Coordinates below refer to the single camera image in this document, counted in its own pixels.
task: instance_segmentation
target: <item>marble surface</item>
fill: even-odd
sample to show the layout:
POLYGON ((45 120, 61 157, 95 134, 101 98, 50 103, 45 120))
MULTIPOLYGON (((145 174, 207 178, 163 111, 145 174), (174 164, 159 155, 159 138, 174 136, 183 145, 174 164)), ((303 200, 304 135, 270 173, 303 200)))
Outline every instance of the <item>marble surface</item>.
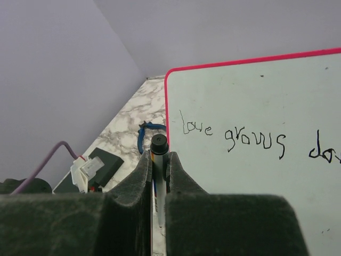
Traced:
MULTIPOLYGON (((85 151, 89 155, 96 147, 113 153, 124 160, 123 165, 108 182, 108 191, 127 177, 140 160, 137 149, 139 124, 143 121, 166 125, 164 78, 149 79, 125 104, 98 138, 85 151)), ((165 131, 145 130, 144 149, 149 149, 153 135, 165 131)), ((159 228, 153 205, 153 255, 166 255, 165 230, 159 228)))

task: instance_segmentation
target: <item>marker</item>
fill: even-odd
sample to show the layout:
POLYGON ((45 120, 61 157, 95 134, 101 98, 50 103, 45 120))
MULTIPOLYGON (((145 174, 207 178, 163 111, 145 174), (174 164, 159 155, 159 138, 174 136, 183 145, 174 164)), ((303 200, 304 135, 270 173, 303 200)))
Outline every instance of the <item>marker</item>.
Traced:
POLYGON ((168 163, 169 146, 166 136, 154 135, 151 138, 150 155, 153 161, 153 182, 155 194, 155 208, 159 226, 165 224, 165 199, 166 199, 166 169, 168 163))

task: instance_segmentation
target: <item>pink whiteboard border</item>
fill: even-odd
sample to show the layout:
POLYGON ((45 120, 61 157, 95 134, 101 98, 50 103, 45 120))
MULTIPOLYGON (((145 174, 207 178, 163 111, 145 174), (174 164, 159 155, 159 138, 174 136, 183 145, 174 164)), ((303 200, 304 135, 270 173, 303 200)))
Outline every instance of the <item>pink whiteboard border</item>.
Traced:
POLYGON ((209 63, 209 64, 203 64, 203 65, 172 68, 170 71, 167 72, 166 77, 165 77, 166 127, 167 127, 168 143, 170 144, 167 79, 172 72, 191 70, 191 69, 200 69, 200 68, 214 68, 214 67, 229 66, 229 65, 239 65, 239 64, 254 63, 254 62, 273 61, 273 60, 296 59, 296 58, 312 57, 312 56, 320 56, 320 55, 328 55, 328 54, 336 54, 336 53, 341 53, 341 47, 326 49, 326 50, 310 51, 310 52, 298 52, 298 53, 291 53, 291 54, 284 54, 284 55, 260 57, 260 58, 246 59, 246 60, 232 60, 232 61, 225 61, 225 62, 218 62, 218 63, 209 63))

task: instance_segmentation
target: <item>black object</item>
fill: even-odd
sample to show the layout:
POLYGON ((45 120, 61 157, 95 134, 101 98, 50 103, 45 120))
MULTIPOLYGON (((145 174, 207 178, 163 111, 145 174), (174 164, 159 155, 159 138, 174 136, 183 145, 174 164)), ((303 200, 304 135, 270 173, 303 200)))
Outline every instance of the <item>black object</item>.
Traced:
MULTIPOLYGON (((3 183, 0 183, 0 194, 10 194, 23 180, 6 179, 3 183)), ((52 188, 45 180, 34 178, 29 185, 21 192, 21 194, 38 194, 38 193, 52 193, 52 188)))
MULTIPOLYGON (((95 148, 89 155, 90 158, 99 157, 104 166, 96 172, 96 176, 89 181, 89 188, 99 191, 99 186, 104 187, 123 164, 123 160, 105 150, 95 148)), ((79 189, 72 183, 71 172, 53 190, 54 193, 79 193, 79 189)))
POLYGON ((169 145, 167 137, 163 134, 156 134, 151 138, 150 151, 155 155, 164 155, 168 152, 169 145))
MULTIPOLYGON (((166 175, 168 256, 308 255, 283 198, 209 195, 176 153, 169 153, 166 175)), ((3 196, 0 255, 151 255, 151 178, 144 152, 108 193, 3 196)))
POLYGON ((137 138, 137 148, 140 152, 140 154, 143 153, 143 138, 145 134, 145 128, 151 129, 151 130, 166 130, 166 127, 163 124, 153 124, 152 122, 146 123, 146 121, 143 121, 143 124, 139 125, 140 129, 138 130, 139 137, 137 138))

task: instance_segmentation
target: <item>gray wall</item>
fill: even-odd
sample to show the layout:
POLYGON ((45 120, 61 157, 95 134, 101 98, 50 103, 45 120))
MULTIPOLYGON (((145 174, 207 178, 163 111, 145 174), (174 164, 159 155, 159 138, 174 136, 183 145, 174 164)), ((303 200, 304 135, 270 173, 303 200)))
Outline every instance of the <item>gray wall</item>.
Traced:
MULTIPOLYGON (((144 81, 92 0, 2 0, 0 180, 23 179, 59 140, 82 154, 144 81)), ((65 148, 43 169, 66 174, 65 148)))
POLYGON ((95 0, 147 76, 340 46, 340 0, 95 0))

